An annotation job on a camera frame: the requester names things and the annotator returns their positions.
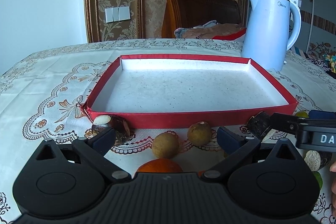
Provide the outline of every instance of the wooden headboard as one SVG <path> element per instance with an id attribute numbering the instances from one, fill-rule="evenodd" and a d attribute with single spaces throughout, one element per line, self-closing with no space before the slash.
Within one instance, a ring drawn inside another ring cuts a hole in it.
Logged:
<path id="1" fill-rule="evenodd" d="M 167 0 L 162 24 L 162 38 L 175 38 L 177 28 L 192 28 L 210 20 L 218 23 L 241 23 L 234 0 Z"/>

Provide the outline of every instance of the kettle handle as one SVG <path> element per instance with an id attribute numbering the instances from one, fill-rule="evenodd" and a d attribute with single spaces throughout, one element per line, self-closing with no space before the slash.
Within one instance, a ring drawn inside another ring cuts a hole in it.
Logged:
<path id="1" fill-rule="evenodd" d="M 299 37 L 301 29 L 301 13 L 299 7 L 290 0 L 289 8 L 293 14 L 294 25 L 292 34 L 288 39 L 287 50 L 289 50 L 294 45 L 297 38 Z"/>

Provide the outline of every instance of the tablecloth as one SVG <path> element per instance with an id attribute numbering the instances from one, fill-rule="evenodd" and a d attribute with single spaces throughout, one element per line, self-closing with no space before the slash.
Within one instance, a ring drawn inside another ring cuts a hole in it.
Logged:
<path id="1" fill-rule="evenodd" d="M 79 106 L 118 56 L 141 53 L 240 56 L 241 49 L 239 42 L 212 39 L 132 39 L 41 51 L 15 64 L 0 77 L 1 224 L 8 224 L 20 215 L 12 196 L 13 182 L 44 137 L 53 138 L 57 143 L 92 137 L 91 123 Z M 296 111 L 336 111 L 336 80 L 292 51 L 286 53 L 286 61 L 281 72 L 271 74 L 298 100 Z M 230 129 L 241 136 L 250 134 L 244 125 Z M 105 157 L 134 174 L 137 166 L 154 159 L 148 148 L 152 139 L 165 130 L 176 132 L 183 140 L 177 158 L 184 171 L 204 170 L 212 162 L 223 159 L 216 143 L 216 128 L 212 141 L 202 147 L 189 143 L 186 129 L 136 130 L 132 140 L 113 147 Z M 276 142 L 281 137 L 294 142 L 293 136 L 283 132 L 277 132 L 269 141 Z M 195 166 L 186 156 L 190 151 L 206 160 L 200 160 Z M 323 187 L 312 214 L 321 223 L 335 223 L 330 195 L 334 176 L 329 166 L 319 172 Z"/>

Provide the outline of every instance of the screw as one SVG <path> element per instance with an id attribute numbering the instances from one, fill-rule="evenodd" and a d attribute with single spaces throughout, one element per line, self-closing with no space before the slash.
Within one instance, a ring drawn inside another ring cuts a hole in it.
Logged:
<path id="1" fill-rule="evenodd" d="M 219 173 L 217 170 L 208 170 L 204 172 L 204 176 L 207 179 L 217 179 L 221 176 L 221 173 Z"/>
<path id="2" fill-rule="evenodd" d="M 119 171 L 114 171 L 112 173 L 112 178 L 114 179 L 125 179 L 128 177 L 128 173 L 126 171 L 123 171 L 123 170 L 119 170 Z"/>

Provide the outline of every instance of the ribbed black surface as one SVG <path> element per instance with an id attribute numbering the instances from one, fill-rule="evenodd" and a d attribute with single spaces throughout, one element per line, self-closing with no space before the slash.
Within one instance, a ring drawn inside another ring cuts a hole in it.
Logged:
<path id="1" fill-rule="evenodd" d="M 17 224 L 48 222 L 50 224 L 51 222 L 52 224 L 318 223 L 310 215 L 292 220 L 269 220 L 254 216 L 233 203 L 222 185 L 203 182 L 195 173 L 139 173 L 136 179 L 129 183 L 114 185 L 100 204 L 77 217 L 42 220 L 24 215 L 16 221 Z"/>

